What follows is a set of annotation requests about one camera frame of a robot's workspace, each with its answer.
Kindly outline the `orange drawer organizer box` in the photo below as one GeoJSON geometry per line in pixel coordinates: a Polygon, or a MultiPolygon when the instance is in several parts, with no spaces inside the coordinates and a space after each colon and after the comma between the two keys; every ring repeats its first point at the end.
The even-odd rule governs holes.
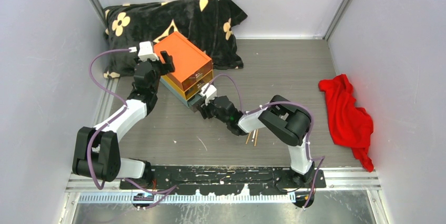
{"type": "Polygon", "coordinates": [[[158,56],[166,51],[175,67],[175,71],[162,76],[160,82],[187,108],[196,110],[201,88],[214,77],[212,59],[179,32],[155,44],[154,51],[158,56]]]}

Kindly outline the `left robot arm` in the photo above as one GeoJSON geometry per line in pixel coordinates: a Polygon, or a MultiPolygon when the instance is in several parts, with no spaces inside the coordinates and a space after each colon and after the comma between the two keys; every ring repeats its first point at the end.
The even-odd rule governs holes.
{"type": "Polygon", "coordinates": [[[162,50],[157,56],[138,53],[132,91],[122,107],[94,127],[82,127],[76,137],[72,172],[89,177],[95,183],[116,178],[133,179],[141,189],[154,178],[148,161],[120,156],[119,141],[154,109],[163,75],[174,72],[173,57],[162,50]]]}

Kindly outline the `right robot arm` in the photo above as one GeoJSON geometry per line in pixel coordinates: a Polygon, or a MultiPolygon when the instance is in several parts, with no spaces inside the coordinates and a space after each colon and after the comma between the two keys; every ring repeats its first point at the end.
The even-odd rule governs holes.
{"type": "Polygon", "coordinates": [[[237,109],[227,96],[202,101],[197,107],[204,119],[215,118],[236,136],[267,128],[288,146],[293,183],[300,188],[311,183],[315,164],[310,157],[312,116],[303,107],[280,95],[251,111],[237,109]]]}

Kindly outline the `gold makeup pencil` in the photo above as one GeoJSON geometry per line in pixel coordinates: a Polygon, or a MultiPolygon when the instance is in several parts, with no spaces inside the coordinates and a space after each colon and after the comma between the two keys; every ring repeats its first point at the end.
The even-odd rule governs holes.
{"type": "Polygon", "coordinates": [[[253,142],[254,143],[254,147],[257,146],[258,133],[259,133],[259,130],[257,130],[256,137],[255,137],[255,140],[253,142]]]}

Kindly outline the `black floral plush pillow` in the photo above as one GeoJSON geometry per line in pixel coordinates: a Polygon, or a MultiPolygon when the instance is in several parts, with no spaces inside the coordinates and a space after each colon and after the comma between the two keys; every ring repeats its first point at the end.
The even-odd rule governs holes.
{"type": "Polygon", "coordinates": [[[233,27],[248,15],[232,0],[175,0],[107,6],[104,36],[110,49],[161,42],[173,32],[184,35],[208,55],[216,69],[241,69],[233,27]]]}

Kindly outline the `red cloth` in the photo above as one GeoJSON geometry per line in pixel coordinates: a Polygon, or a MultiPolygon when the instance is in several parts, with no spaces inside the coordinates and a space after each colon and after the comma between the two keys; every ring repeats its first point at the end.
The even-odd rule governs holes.
{"type": "Polygon", "coordinates": [[[350,148],[362,167],[372,172],[374,165],[369,157],[369,148],[374,131],[373,120],[365,108],[356,106],[354,87],[347,75],[323,79],[318,87],[324,93],[328,128],[333,143],[350,148]]]}

